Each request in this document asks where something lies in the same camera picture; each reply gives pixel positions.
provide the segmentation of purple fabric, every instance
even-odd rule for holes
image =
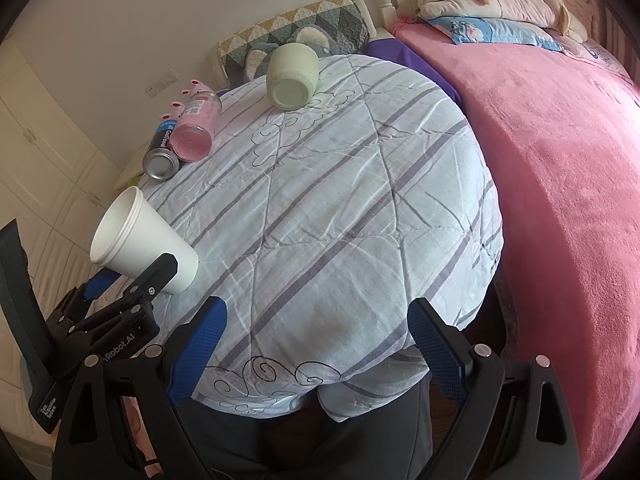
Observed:
[[[453,86],[436,71],[436,69],[429,65],[429,63],[423,60],[404,43],[396,40],[396,38],[369,41],[369,44],[365,47],[363,54],[366,56],[377,57],[379,59],[386,59],[421,73],[423,76],[431,79],[436,83],[436,85],[442,88],[445,94],[451,97],[453,102],[455,102],[463,112],[465,111],[462,99],[460,98],[460,95],[458,95],[456,89],[453,88]]]

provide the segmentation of pink bedspread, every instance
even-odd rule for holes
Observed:
[[[542,48],[396,36],[464,101],[498,189],[516,357],[551,358],[594,479],[640,410],[640,92]]]

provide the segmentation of metal screw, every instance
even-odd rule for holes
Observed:
[[[538,366],[542,366],[543,368],[549,368],[551,366],[551,361],[546,355],[536,355],[536,362]]]
[[[162,347],[160,345],[151,345],[145,349],[145,355],[147,357],[158,357],[161,353]]]
[[[480,357],[489,357],[491,355],[491,348],[484,343],[480,343],[474,346],[474,352]]]
[[[100,361],[100,358],[96,354],[91,354],[84,360],[84,366],[91,368],[97,365],[98,361]]]

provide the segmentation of wall socket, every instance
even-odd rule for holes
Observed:
[[[169,72],[162,74],[160,76],[160,79],[154,81],[153,83],[151,83],[151,85],[146,87],[145,92],[149,96],[149,98],[152,99],[156,97],[162,90],[169,88],[169,86],[174,84],[176,81],[178,81],[178,78],[176,77],[174,71],[169,70]]]

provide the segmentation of blue pillow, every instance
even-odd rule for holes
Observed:
[[[433,27],[460,43],[516,43],[562,52],[560,44],[544,30],[530,23],[500,18],[457,18],[441,16],[429,20]]]

